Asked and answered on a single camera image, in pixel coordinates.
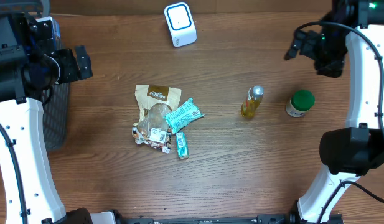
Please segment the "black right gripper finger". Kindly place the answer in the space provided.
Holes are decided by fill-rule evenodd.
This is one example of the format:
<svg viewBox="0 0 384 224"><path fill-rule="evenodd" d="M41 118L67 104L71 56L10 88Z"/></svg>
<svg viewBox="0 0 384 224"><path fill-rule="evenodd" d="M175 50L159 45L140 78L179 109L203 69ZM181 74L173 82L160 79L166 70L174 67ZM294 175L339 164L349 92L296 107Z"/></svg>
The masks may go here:
<svg viewBox="0 0 384 224"><path fill-rule="evenodd" d="M343 60L335 60L330 63L316 62L316 71L318 75L331 78L339 78L342 75L344 68Z"/></svg>
<svg viewBox="0 0 384 224"><path fill-rule="evenodd" d="M304 39L306 38L306 33L301 30L296 30L293 36L293 40L291 42L290 48L287 50L284 55L284 60L291 60L296 58L297 53L300 51Z"/></svg>

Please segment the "green white tissue cup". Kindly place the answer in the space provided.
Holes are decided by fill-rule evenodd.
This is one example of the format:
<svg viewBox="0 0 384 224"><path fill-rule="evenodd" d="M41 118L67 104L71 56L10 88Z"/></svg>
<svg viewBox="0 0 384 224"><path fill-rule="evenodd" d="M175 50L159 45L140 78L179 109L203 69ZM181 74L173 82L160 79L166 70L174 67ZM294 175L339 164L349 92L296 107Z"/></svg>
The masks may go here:
<svg viewBox="0 0 384 224"><path fill-rule="evenodd" d="M301 118L314 106L315 97L309 90L298 90L287 102L285 110L294 118Z"/></svg>

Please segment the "yellow bottle silver cap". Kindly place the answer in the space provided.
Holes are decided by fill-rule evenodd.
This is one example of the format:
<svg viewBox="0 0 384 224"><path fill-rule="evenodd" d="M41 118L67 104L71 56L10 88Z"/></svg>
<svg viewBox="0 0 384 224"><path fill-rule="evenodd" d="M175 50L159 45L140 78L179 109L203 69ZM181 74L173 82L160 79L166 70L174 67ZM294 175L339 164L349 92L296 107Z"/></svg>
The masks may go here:
<svg viewBox="0 0 384 224"><path fill-rule="evenodd" d="M261 85L256 85L248 90L246 100L241 106L241 115L251 119L254 117L257 108L261 104L264 95L264 88Z"/></svg>

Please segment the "brown cookie pouch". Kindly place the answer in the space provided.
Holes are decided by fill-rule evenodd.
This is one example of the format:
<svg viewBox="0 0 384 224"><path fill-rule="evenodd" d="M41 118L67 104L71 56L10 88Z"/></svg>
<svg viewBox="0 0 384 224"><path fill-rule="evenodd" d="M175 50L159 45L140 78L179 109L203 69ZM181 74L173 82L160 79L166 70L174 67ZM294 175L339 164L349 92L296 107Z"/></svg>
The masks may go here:
<svg viewBox="0 0 384 224"><path fill-rule="evenodd" d="M146 137L151 129L167 131L169 125L164 117L176 110L180 103L182 90L168 86L136 85L135 97L139 107L137 130Z"/></svg>

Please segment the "small printed snack bag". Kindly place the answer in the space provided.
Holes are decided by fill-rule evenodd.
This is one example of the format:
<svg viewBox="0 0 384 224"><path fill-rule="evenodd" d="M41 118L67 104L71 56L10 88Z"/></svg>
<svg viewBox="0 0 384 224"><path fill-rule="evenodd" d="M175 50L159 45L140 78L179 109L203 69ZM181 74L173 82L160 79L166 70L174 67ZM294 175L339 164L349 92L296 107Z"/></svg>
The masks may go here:
<svg viewBox="0 0 384 224"><path fill-rule="evenodd" d="M151 128L148 131L139 130L137 126L132 127L132 135L135 143L146 144L151 148L163 153L170 153L172 144L172 129Z"/></svg>

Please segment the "teal snack packet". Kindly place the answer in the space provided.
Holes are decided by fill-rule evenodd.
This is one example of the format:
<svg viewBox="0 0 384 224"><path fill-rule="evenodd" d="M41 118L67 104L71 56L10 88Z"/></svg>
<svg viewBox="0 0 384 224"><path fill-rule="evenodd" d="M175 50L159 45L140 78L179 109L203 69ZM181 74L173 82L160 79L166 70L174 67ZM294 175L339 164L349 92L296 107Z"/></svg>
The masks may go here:
<svg viewBox="0 0 384 224"><path fill-rule="evenodd" d="M164 119L170 126L172 134L176 134L191 122L203 118L204 116L205 115L200 111L200 108L194 103L194 99L189 98L176 110L165 115Z"/></svg>

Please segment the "green Kleenex tissue pack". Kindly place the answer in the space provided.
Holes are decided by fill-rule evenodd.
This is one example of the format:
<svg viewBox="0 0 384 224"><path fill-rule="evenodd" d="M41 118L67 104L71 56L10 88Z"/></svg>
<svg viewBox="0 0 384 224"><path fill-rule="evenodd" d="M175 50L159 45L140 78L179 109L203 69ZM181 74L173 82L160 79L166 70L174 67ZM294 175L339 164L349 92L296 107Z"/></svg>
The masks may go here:
<svg viewBox="0 0 384 224"><path fill-rule="evenodd" d="M177 153L181 159L189 158L189 148L187 145L187 138L183 132L176 134Z"/></svg>

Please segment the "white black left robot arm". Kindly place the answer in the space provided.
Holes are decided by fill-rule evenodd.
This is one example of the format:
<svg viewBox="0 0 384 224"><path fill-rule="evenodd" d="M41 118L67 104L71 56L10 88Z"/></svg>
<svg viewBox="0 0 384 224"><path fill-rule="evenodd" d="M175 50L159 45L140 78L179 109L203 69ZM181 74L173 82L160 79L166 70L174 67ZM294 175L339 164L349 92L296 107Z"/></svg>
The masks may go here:
<svg viewBox="0 0 384 224"><path fill-rule="evenodd" d="M43 134L41 94L93 75L84 48L58 49L51 17L0 15L0 166L8 223L119 223L114 211L66 211L55 188Z"/></svg>

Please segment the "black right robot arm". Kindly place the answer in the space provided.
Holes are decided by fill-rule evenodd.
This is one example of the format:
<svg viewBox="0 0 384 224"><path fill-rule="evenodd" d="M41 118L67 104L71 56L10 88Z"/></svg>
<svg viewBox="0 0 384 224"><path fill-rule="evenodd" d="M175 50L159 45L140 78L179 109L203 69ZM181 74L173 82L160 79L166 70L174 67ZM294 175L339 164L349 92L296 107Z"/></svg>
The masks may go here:
<svg viewBox="0 0 384 224"><path fill-rule="evenodd" d="M307 192L280 223L341 223L332 209L368 171L384 164L384 0L334 1L317 21L295 29L284 58L303 55L319 75L341 76L350 63L349 109L342 129L323 134L321 169Z"/></svg>

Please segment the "white barcode scanner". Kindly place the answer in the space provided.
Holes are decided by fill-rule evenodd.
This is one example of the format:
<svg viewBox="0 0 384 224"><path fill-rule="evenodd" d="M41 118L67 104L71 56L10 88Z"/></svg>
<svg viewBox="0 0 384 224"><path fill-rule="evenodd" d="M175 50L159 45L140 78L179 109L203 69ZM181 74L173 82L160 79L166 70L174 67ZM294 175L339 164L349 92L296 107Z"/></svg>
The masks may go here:
<svg viewBox="0 0 384 224"><path fill-rule="evenodd" d="M174 47L193 44L197 40L197 30L188 4L178 2L168 5L164 9L164 16Z"/></svg>

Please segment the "grey plastic mesh basket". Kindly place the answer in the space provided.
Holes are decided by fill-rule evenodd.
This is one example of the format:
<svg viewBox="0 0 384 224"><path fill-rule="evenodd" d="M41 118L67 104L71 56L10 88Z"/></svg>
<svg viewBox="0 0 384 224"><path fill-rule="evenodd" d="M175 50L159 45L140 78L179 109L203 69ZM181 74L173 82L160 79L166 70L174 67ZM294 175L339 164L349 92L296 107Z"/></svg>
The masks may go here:
<svg viewBox="0 0 384 224"><path fill-rule="evenodd" d="M50 1L0 1L0 14L10 12L26 12L36 19L42 19L50 14ZM39 95L39 99L43 101L43 133L45 146L48 151L60 149L65 142L69 90L69 84L55 85L51 89L43 91Z"/></svg>

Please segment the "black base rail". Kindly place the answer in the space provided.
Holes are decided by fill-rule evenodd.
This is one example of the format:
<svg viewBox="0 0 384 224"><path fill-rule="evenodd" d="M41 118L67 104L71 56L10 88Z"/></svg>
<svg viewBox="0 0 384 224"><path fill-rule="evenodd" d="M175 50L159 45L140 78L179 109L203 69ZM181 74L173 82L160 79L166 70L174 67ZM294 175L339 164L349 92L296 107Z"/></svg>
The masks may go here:
<svg viewBox="0 0 384 224"><path fill-rule="evenodd" d="M76 221L70 223L103 223L93 221L92 218L77 218ZM152 218L121 218L114 223L126 224L283 224L288 223L285 215L258 215L250 218L203 218L203 219L168 219L168 220L153 220ZM329 224L344 224L341 215L332 215L328 222Z"/></svg>

